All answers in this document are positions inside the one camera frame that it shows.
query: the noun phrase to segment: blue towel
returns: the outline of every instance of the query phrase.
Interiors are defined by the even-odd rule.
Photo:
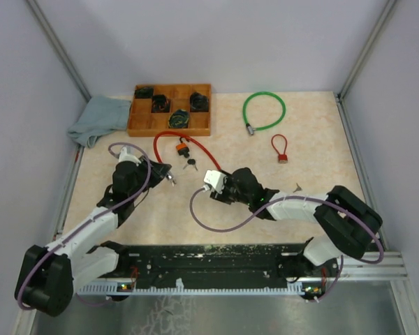
[[[78,122],[68,128],[67,135],[82,146],[93,148],[101,136],[126,129],[130,106],[129,100],[94,96]]]

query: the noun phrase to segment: gray floor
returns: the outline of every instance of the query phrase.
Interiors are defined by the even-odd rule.
[[[131,297],[90,307],[74,299],[57,318],[37,315],[31,334],[403,333],[388,283],[345,282],[319,304],[306,304],[299,297]]]

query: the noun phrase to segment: wooden box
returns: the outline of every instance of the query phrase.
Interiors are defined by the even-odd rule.
[[[167,112],[152,112],[151,98],[136,98],[133,95],[131,111],[127,123],[127,133],[131,137],[153,137],[161,131],[178,131],[190,136],[211,135],[211,85],[210,84],[171,84],[137,85],[136,89],[153,87],[154,95],[163,94],[170,101]],[[208,97],[207,112],[192,112],[189,97],[198,92]],[[169,118],[176,110],[189,112],[187,128],[169,128]]]

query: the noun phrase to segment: white wall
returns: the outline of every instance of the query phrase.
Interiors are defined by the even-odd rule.
[[[92,94],[339,91],[385,0],[38,0]]]
[[[386,234],[419,298],[419,0],[399,2],[346,106]]]
[[[10,334],[24,252],[45,244],[84,100],[22,0],[0,0],[0,335]]]

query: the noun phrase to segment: table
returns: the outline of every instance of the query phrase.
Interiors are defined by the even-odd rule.
[[[222,169],[232,172],[249,167],[268,188],[292,193],[326,193],[344,185],[363,199],[351,151],[332,92],[277,93],[286,103],[284,120],[274,128],[249,136],[242,122],[242,105],[250,94],[213,94],[212,135],[197,137],[216,157]],[[247,114],[252,126],[263,126],[281,114],[280,104],[269,96],[250,101]],[[278,164],[271,137],[281,133],[288,139],[288,163]],[[107,150],[113,142],[130,142],[142,147],[155,160],[152,137],[129,137],[118,131],[102,137],[93,149],[85,149],[75,183],[64,232],[86,218],[112,183],[117,160]],[[242,229],[215,233],[202,229],[189,213],[189,198],[203,185],[211,160],[193,144],[191,155],[198,171],[178,156],[178,137],[162,137],[159,151],[163,162],[172,165],[177,185],[164,181],[152,189],[130,218],[105,240],[120,244],[274,244],[300,243],[323,234],[320,226],[302,221],[253,219]],[[198,217],[212,227],[228,228],[246,219],[250,212],[243,204],[226,205],[200,194],[195,201]]]

